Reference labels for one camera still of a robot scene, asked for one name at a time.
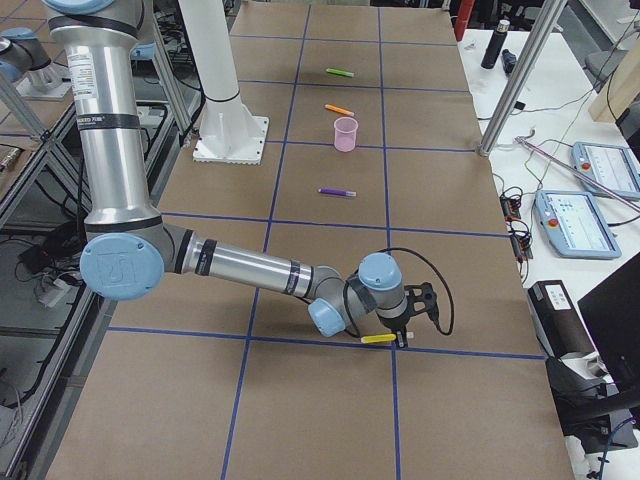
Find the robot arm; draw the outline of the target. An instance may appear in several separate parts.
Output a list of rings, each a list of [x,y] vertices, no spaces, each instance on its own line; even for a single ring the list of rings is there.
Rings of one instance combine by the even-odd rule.
[[[357,335],[357,320],[375,313],[397,346],[408,322],[439,318],[429,283],[407,285],[391,250],[366,256],[342,278],[328,266],[272,257],[167,224],[147,186],[131,56],[152,37],[148,1],[49,1],[48,25],[65,49],[72,80],[92,207],[80,270],[97,294],[140,298],[167,273],[194,273],[303,300],[319,332]]]

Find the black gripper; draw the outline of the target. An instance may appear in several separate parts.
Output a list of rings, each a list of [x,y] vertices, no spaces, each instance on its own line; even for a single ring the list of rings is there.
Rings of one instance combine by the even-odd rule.
[[[395,344],[399,347],[408,346],[409,336],[405,327],[411,318],[426,314],[436,324],[436,293],[431,283],[405,286],[405,299],[406,305],[401,308],[400,314],[388,321],[390,330],[400,330],[394,332]]]

